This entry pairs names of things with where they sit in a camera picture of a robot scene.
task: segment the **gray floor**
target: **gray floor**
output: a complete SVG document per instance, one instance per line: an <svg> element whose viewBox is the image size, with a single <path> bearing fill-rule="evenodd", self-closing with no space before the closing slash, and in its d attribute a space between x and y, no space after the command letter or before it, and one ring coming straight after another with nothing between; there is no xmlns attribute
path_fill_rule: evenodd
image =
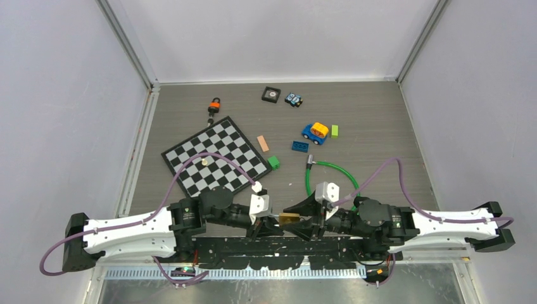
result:
<svg viewBox="0 0 537 304"><path fill-rule="evenodd" d="M307 154L291 151L293 140L305 141L300 132L306 124L321 122L339 125L339 138L322 146L310 142L315 160L332 162L351 172L358 183L365 181L389 157L400 156L405 164L405 182L418 204L437 210L429 177L415 142L407 109L394 82L345 82L270 84L282 90L277 104L262 101L262 84L174 85L160 91L155 117L142 161L130 214L154 210L170 184L172 174L160 153L206 126L207 107L214 97L222 100L216 120L229 115L258 151L266 158L278 157L281 168L261 179L274 204L274 213L306 197L304 185ZM283 102L293 92L304 98L299 108ZM270 148L261 152L256 137L265 136ZM313 167L312 184L331 181L341 187L341 195L353 188L345 176L333 169ZM235 203L249 204L249 189L235 196ZM397 166L387 167L362 193L382 203L407 206L399 182ZM179 186L169 203L184 195ZM242 236L244 231L208 225L207 236Z"/></svg>

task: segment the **orange block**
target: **orange block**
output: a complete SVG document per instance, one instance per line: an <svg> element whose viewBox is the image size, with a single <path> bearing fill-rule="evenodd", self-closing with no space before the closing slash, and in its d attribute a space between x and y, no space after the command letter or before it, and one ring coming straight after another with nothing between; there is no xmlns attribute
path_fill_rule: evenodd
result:
<svg viewBox="0 0 537 304"><path fill-rule="evenodd" d="M263 152L267 152L269 150L269 146L267 145L267 142L262 135L257 137L257 141L259 142L259 145L261 146L261 150L263 150Z"/></svg>

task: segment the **chessboard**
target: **chessboard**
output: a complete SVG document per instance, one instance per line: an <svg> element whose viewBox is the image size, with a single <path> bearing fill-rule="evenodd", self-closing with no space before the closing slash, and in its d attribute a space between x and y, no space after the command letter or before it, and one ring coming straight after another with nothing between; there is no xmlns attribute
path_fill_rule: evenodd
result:
<svg viewBox="0 0 537 304"><path fill-rule="evenodd" d="M167 149L162 157L175 175L183 162L202 152L217 153L230 159L254 181L272 170L229 116ZM189 198L216 186L227 187L233 194L249 186L246 177L237 169L212 156L195 159L179 174L177 182Z"/></svg>

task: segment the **small green cube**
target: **small green cube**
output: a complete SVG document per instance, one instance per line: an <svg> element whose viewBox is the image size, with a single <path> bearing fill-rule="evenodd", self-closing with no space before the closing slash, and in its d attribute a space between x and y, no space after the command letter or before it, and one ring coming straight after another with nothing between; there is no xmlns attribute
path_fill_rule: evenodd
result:
<svg viewBox="0 0 537 304"><path fill-rule="evenodd" d="M276 170L280 167L280 161L276 158L276 156L269 157L267 161L272 167L272 170Z"/></svg>
<svg viewBox="0 0 537 304"><path fill-rule="evenodd" d="M338 138L338 131L339 131L338 125L332 125L331 137Z"/></svg>

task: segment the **green tube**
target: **green tube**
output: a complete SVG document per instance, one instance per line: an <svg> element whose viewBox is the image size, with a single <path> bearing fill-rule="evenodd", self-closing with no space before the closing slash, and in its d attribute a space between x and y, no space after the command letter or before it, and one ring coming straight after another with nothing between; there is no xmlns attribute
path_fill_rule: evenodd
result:
<svg viewBox="0 0 537 304"><path fill-rule="evenodd" d="M308 196L312 195L312 188L310 187L310 169L306 169L306 193Z"/></svg>
<svg viewBox="0 0 537 304"><path fill-rule="evenodd" d="M353 186L355 189L358 189L359 188L359 185L358 185L358 182L356 181L356 179L349 173L349 171L341 168L340 166L337 166L333 163L327 163L326 161L316 161L315 164L317 165L321 165L321 166L325 166L325 167L330 167L330 168L333 168L333 169L336 169L337 171L340 171L341 173L345 174L345 176L347 176L347 178L349 178L349 180L352 182ZM306 193L308 196L312 195L312 189L310 187L310 169L306 169ZM352 206L351 208L352 211L355 211L356 210L356 207L355 206Z"/></svg>
<svg viewBox="0 0 537 304"><path fill-rule="evenodd" d="M317 165L321 165L321 166L325 166L325 167L330 167L330 168L334 168L336 169L337 171L340 171L341 173L345 174L345 176L347 176L347 178L349 178L349 180L353 183L353 186L355 189L358 189L360 186L358 185L358 182L356 181L356 179L349 173L349 171L341 168L340 166L337 166L337 165L334 165L333 163L327 163L326 161L317 161L315 162Z"/></svg>

